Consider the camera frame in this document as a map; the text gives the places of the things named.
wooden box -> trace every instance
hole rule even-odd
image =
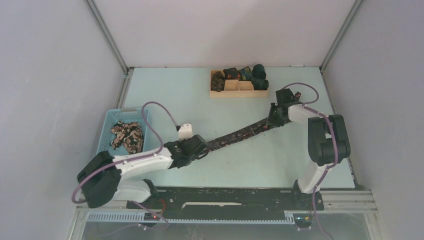
[[[212,91],[212,76],[216,72],[222,72],[223,69],[213,69],[210,71],[209,96],[211,98],[267,98],[269,90],[254,90],[250,81],[225,80],[223,91]]]

robotic arm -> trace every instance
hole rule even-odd
[[[268,118],[210,142],[206,142],[199,135],[193,136],[191,125],[183,124],[178,128],[179,140],[167,142],[158,149],[125,156],[111,156],[108,151],[98,153],[77,176],[79,183],[86,181],[81,189],[88,207],[98,208],[112,200],[145,202],[156,191],[155,186],[150,180],[134,181],[131,180],[132,177],[155,170],[188,166],[209,152],[290,122],[308,128],[308,152],[311,158],[305,173],[294,183],[293,189],[298,192],[296,195],[299,198],[302,195],[311,195],[315,187],[315,191],[319,191],[320,179],[335,161],[333,139],[329,138],[330,129],[322,113],[307,107],[299,98],[300,93],[295,96],[289,88],[278,90],[277,103],[271,103]],[[351,151],[345,122],[338,114],[327,118],[331,122],[338,159],[341,161],[347,158]],[[227,136],[241,137],[222,141]],[[105,169],[92,174],[101,168]]]

basket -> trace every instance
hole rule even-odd
[[[150,123],[149,111],[144,110],[144,113],[147,118],[147,122]],[[101,130],[100,141],[98,142],[97,153],[102,151],[109,151],[110,155],[128,155],[127,150],[123,145],[117,149],[113,149],[111,142],[115,139],[115,134],[111,132],[111,128],[118,122],[122,121],[124,123],[137,122],[141,126],[141,132],[143,133],[144,142],[142,151],[149,151],[150,145],[147,144],[149,139],[149,130],[147,125],[142,117],[142,109],[137,108],[137,111],[121,111],[121,109],[111,109],[107,111],[106,117],[104,118],[103,129]]]

table surface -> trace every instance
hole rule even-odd
[[[320,98],[309,106],[326,114],[333,113],[318,67],[266,67],[269,97],[262,98],[210,98],[211,69],[219,67],[136,68],[123,108],[157,101],[179,124],[191,123],[194,134],[206,141],[266,118],[270,103],[276,102],[275,91],[293,82],[314,86]],[[302,102],[315,99],[315,93],[305,86],[295,85],[290,89],[302,93]],[[163,141],[177,140],[167,114],[155,105],[148,109],[152,126]],[[159,146],[153,134],[147,137],[150,143],[147,149]],[[291,188],[310,161],[307,144],[307,128],[289,123],[211,152],[189,166],[153,171],[140,177],[152,180],[156,186]],[[355,187],[346,159],[329,172],[321,187]]]

